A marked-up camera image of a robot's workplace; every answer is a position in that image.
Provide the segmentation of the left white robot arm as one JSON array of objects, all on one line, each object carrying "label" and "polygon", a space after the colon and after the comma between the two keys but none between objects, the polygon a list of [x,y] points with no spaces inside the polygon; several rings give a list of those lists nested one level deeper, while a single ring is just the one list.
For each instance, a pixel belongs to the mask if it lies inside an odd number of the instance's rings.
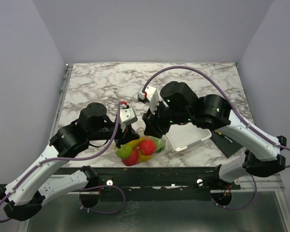
[{"label": "left white robot arm", "polygon": [[50,177],[69,161],[79,161],[77,155],[89,148],[90,141],[107,142],[102,151],[90,157],[94,159],[103,154],[112,142],[120,147],[138,139],[139,135],[131,127],[137,120],[134,109],[124,102],[117,104],[114,121],[107,116],[107,109],[101,103],[90,103],[82,109],[79,118],[60,128],[24,173],[7,185],[0,184],[0,204],[6,203],[3,209],[7,221],[25,221],[58,196],[97,187],[99,178],[89,166],[83,166],[59,181],[51,181]]}]

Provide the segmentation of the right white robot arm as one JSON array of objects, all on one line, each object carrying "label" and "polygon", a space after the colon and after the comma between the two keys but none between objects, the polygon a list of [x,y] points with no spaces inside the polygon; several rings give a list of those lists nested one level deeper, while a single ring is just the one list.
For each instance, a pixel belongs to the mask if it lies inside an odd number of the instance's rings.
[{"label": "right white robot arm", "polygon": [[254,128],[219,95],[198,97],[186,83],[172,81],[161,91],[154,87],[140,90],[138,100],[149,103],[142,117],[145,135],[161,138],[172,125],[191,123],[201,129],[221,132],[246,148],[244,154],[217,167],[212,183],[218,189],[248,174],[269,177],[286,168],[286,159],[280,155],[279,148],[286,143],[286,138],[273,137]]}]

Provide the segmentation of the yellow toy mango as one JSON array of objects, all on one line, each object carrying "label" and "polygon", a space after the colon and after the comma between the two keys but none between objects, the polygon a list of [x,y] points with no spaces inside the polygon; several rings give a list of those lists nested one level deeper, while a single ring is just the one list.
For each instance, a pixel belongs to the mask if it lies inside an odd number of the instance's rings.
[{"label": "yellow toy mango", "polygon": [[140,162],[145,162],[145,161],[148,161],[148,160],[150,160],[150,159],[152,159],[153,158],[153,154],[152,155],[149,155],[149,156],[144,156],[144,155],[141,155],[140,154],[140,152],[139,152],[139,144],[142,142],[140,139],[139,140],[135,140],[135,141],[132,141],[132,142],[130,142],[129,144],[131,144],[131,145],[133,145],[133,149],[134,148],[138,148],[138,153],[139,153],[139,159],[138,159],[138,163],[140,163]]}]

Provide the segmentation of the white perforated plastic basket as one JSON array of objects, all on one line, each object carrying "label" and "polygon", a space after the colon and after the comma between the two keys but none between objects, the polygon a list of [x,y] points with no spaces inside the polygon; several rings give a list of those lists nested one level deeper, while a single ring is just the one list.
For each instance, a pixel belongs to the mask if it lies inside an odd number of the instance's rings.
[{"label": "white perforated plastic basket", "polygon": [[188,123],[186,125],[172,125],[166,137],[175,152],[179,152],[210,139],[209,129],[201,129]]}]

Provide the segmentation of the green toy watermelon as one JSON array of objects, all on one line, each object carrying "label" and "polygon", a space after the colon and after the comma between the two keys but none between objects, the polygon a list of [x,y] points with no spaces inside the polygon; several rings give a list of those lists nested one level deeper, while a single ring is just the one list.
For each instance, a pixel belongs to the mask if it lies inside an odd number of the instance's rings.
[{"label": "green toy watermelon", "polygon": [[155,140],[156,150],[155,153],[160,153],[165,149],[166,140],[164,138]]}]

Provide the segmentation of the red toy apple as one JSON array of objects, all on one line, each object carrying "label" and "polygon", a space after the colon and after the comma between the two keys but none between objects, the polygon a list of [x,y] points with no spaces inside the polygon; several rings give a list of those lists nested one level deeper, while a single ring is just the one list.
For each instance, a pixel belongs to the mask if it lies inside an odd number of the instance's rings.
[{"label": "red toy apple", "polygon": [[122,159],[122,163],[126,166],[133,166],[138,163],[139,153],[138,148],[134,148],[128,158]]}]

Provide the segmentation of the red toy pomegranate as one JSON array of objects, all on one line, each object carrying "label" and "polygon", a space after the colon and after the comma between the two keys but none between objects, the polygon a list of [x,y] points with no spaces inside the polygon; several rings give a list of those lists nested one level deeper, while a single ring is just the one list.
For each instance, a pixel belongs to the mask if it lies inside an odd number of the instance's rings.
[{"label": "red toy pomegranate", "polygon": [[156,150],[155,142],[151,139],[142,141],[139,144],[139,152],[141,155],[149,156],[152,155]]}]

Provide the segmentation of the clear zip top bag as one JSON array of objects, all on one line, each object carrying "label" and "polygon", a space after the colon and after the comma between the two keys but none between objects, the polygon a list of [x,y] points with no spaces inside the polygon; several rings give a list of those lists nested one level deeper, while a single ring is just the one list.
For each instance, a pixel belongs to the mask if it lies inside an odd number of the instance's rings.
[{"label": "clear zip top bag", "polygon": [[134,166],[139,163],[148,162],[155,156],[164,153],[167,150],[166,137],[156,138],[144,135],[145,129],[139,127],[136,133],[139,139],[133,140],[117,148],[112,149],[116,158],[125,166]]}]

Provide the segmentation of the green toy pear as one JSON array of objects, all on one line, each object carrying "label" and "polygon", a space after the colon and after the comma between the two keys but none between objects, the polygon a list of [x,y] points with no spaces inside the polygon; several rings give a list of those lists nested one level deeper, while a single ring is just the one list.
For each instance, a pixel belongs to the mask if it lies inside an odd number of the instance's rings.
[{"label": "green toy pear", "polygon": [[133,151],[133,145],[131,144],[125,144],[122,145],[121,148],[119,148],[115,154],[120,158],[120,159],[126,159],[128,158]]}]

